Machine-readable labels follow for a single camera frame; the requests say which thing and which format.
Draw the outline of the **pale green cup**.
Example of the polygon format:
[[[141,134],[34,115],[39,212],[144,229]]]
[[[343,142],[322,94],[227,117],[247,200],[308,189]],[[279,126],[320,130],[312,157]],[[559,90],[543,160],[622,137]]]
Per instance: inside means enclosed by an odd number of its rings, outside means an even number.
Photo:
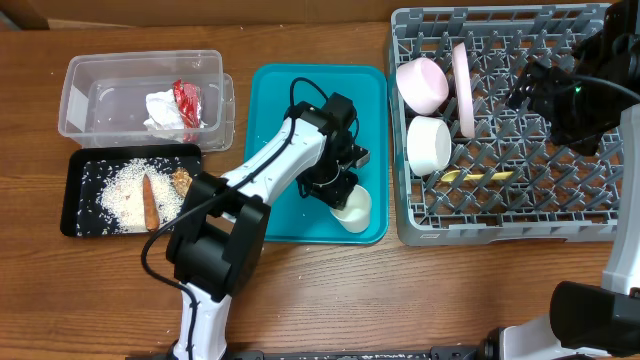
[[[362,186],[356,185],[342,210],[331,209],[332,216],[350,233],[360,233],[366,230],[371,221],[372,199],[369,192]]]

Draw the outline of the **white round plate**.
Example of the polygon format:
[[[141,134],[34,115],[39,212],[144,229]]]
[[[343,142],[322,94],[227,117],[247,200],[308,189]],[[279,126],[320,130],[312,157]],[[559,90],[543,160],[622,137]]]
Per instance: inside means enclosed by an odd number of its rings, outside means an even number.
[[[460,131],[464,137],[473,138],[475,136],[473,93],[464,43],[460,43],[453,48],[452,67],[456,87]]]

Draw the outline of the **small white bowl with scraps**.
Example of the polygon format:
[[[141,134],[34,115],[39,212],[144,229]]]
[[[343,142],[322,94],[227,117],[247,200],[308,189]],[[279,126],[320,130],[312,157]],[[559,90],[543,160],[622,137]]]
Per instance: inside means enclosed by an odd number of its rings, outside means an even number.
[[[417,176],[444,170],[451,157],[451,135],[447,124],[436,118],[417,116],[407,132],[407,158]]]

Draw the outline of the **pink bowl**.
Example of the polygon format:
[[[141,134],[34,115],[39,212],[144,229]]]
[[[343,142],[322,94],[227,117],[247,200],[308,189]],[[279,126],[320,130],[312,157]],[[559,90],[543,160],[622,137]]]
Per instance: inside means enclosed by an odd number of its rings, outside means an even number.
[[[429,58],[420,57],[399,66],[396,84],[404,102],[420,115],[433,114],[449,95],[445,73]]]

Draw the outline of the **yellow plastic spoon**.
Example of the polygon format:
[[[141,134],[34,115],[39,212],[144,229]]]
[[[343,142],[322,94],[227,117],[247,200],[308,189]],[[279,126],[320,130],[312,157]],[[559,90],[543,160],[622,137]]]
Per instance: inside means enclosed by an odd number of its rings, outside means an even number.
[[[441,182],[452,183],[459,176],[463,175],[463,181],[480,181],[487,178],[489,181],[502,181],[510,178],[514,174],[513,171],[506,172],[495,172],[495,173],[482,173],[482,174],[472,174],[472,173],[463,173],[461,170],[449,171],[440,177]]]

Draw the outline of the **red foil snack wrapper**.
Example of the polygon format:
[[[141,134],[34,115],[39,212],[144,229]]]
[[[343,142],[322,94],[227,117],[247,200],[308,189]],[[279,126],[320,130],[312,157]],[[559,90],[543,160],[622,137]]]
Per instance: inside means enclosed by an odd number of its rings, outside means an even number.
[[[173,94],[186,128],[200,128],[201,122],[201,90],[192,83],[178,79],[173,83]]]

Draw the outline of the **white napkin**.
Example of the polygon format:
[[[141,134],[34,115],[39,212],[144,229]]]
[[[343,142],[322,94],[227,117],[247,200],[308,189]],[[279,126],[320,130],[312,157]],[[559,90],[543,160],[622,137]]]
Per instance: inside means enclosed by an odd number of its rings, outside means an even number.
[[[185,128],[172,90],[147,94],[145,106],[148,119],[143,124],[149,131]]]

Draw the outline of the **orange carrot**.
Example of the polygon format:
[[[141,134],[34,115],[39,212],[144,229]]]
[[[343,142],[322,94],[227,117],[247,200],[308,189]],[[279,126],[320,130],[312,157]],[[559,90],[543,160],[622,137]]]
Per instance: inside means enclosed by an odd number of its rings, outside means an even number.
[[[152,184],[147,175],[143,176],[143,206],[144,221],[148,231],[156,231],[160,226],[160,218],[152,190]]]

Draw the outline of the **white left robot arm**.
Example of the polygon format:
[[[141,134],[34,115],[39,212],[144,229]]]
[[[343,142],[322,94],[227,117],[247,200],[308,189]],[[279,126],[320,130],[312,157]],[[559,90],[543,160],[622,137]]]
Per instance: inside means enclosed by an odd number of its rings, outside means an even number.
[[[356,118],[353,102],[338,93],[320,108],[301,101],[243,165],[193,180],[166,250],[183,296],[180,337],[170,358],[224,357],[231,298],[255,270],[271,206],[291,183],[332,209],[348,205],[358,186],[353,171],[369,158],[350,131]]]

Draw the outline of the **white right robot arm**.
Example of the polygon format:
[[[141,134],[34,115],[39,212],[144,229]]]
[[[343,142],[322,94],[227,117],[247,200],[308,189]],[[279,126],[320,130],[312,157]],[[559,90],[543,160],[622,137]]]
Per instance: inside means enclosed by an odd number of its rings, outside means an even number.
[[[602,28],[577,43],[572,70],[527,64],[506,101],[549,123],[551,142],[595,165],[553,170],[568,196],[585,196],[586,212],[613,210],[617,230],[598,286],[559,283],[547,314],[492,331],[479,359],[594,359],[639,352],[639,4],[619,1]]]

